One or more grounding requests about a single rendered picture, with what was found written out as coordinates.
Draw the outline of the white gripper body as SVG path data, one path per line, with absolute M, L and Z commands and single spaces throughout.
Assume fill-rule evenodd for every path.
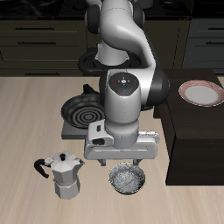
M 85 140 L 84 158 L 99 159 L 153 159 L 157 156 L 159 134 L 155 131 L 140 131 L 137 141 L 128 149 L 116 149 L 112 146 L 92 145 Z

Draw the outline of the dark grey stove plate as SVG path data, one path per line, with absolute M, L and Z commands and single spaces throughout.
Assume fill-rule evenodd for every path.
M 63 123 L 61 138 L 63 140 L 81 140 L 85 139 L 88 131 L 86 129 L 78 129 L 67 122 Z

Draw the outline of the dark kitchen cupboard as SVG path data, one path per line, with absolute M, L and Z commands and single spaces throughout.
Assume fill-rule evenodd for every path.
M 148 33 L 164 69 L 180 69 L 188 20 L 147 20 Z M 0 76 L 81 76 L 79 57 L 102 38 L 82 20 L 0 21 Z

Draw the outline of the silver moka pot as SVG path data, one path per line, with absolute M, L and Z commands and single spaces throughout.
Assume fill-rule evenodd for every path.
M 34 163 L 34 168 L 46 179 L 49 175 L 45 173 L 42 166 L 51 168 L 55 193 L 63 200 L 70 200 L 80 192 L 81 183 L 78 171 L 84 164 L 85 162 L 73 153 L 63 151 L 56 153 L 53 157 L 38 159 Z

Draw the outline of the black frying pan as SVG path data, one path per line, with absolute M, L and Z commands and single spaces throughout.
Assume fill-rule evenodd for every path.
M 88 125 L 104 118 L 100 94 L 88 84 L 83 85 L 83 93 L 67 100 L 61 108 L 61 116 L 69 125 L 87 130 Z

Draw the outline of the white plate with red rim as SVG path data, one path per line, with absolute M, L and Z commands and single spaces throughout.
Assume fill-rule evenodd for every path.
M 183 100 L 196 106 L 214 107 L 224 102 L 224 89 L 207 80 L 189 80 L 178 88 Z

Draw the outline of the grey speckled bowl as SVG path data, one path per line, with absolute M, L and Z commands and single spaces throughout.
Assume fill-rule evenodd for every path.
M 144 187 L 146 176 L 138 165 L 120 163 L 110 170 L 108 181 L 120 194 L 131 195 Z

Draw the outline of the black kitchen countertop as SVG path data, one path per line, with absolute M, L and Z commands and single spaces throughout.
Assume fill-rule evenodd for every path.
M 85 0 L 0 0 L 0 20 L 83 20 Z M 153 0 L 147 20 L 224 18 L 224 0 Z

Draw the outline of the flat black base plate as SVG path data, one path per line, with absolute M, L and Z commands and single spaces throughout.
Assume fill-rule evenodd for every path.
M 87 77 L 101 77 L 110 69 L 126 69 L 126 68 L 144 68 L 140 58 L 132 52 L 128 52 L 129 58 L 121 65 L 108 66 L 103 65 L 95 59 L 98 49 L 90 47 L 87 52 L 79 58 L 78 67 Z

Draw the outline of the grey kitchen cupboard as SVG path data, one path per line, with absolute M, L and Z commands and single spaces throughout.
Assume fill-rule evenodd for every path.
M 224 18 L 191 21 L 182 67 L 213 69 L 224 76 Z

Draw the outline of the dark wooden cabinet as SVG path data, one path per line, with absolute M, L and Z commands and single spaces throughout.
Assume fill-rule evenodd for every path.
M 186 102 L 179 87 L 203 80 L 220 85 L 211 69 L 166 69 L 170 81 L 168 98 L 154 108 L 161 120 L 170 159 L 168 186 L 224 186 L 224 102 L 200 107 Z

